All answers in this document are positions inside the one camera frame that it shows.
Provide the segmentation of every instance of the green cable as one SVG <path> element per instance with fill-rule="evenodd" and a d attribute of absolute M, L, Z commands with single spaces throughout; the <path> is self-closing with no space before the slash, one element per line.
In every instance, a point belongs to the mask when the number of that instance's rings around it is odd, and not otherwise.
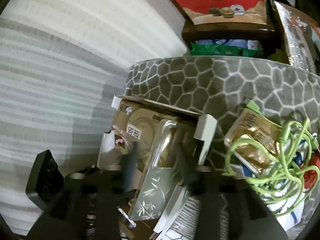
<path fill-rule="evenodd" d="M 306 119 L 304 124 L 300 124 L 297 121 L 290 121 L 289 123 L 285 124 L 283 127 L 273 123 L 281 129 L 281 135 L 278 139 L 279 143 L 279 149 L 280 152 L 278 156 L 273 156 L 261 143 L 249 139 L 249 138 L 240 138 L 236 140 L 233 145 L 229 148 L 226 158 L 225 158 L 225 169 L 227 173 L 224 173 L 225 176 L 235 176 L 236 172 L 233 171 L 231 167 L 231 156 L 235 152 L 236 148 L 244 143 L 252 145 L 256 147 L 258 150 L 260 150 L 265 156 L 267 156 L 271 161 L 275 162 L 276 168 L 274 170 L 271 170 L 271 172 L 266 175 L 262 176 L 261 178 L 249 178 L 245 177 L 247 183 L 249 183 L 253 190 L 255 190 L 257 193 L 262 196 L 263 194 L 269 194 L 271 195 L 269 200 L 265 200 L 264 202 L 266 204 L 274 204 L 279 201 L 288 200 L 289 198 L 298 195 L 295 202 L 291 205 L 290 208 L 284 213 L 274 212 L 274 215 L 276 217 L 284 216 L 292 212 L 301 201 L 305 200 L 313 191 L 313 189 L 316 187 L 319 181 L 320 177 L 320 171 L 317 166 L 308 166 L 309 161 L 311 159 L 312 149 L 316 149 L 319 147 L 319 144 L 317 143 L 316 139 L 313 138 L 311 133 L 307 130 L 307 127 L 310 124 L 310 119 Z M 291 127 L 297 126 L 301 130 L 296 138 L 293 138 L 291 133 Z M 287 153 L 284 152 L 284 145 L 287 143 L 288 139 L 291 139 L 291 147 L 287 150 Z M 293 161 L 293 157 L 295 153 L 297 152 L 297 149 L 299 147 L 299 144 L 301 140 L 304 139 L 308 143 L 308 154 L 305 159 L 305 168 L 300 169 L 300 167 Z M 315 171 L 317 173 L 317 179 L 314 183 L 313 187 L 305 192 L 305 196 L 301 197 L 301 195 L 304 192 L 304 177 L 303 175 L 307 171 Z M 275 186 L 278 185 L 281 181 L 288 180 L 283 186 L 276 189 Z M 280 192 L 287 188 L 286 193 L 281 196 L 277 197 L 275 196 L 275 193 Z"/>

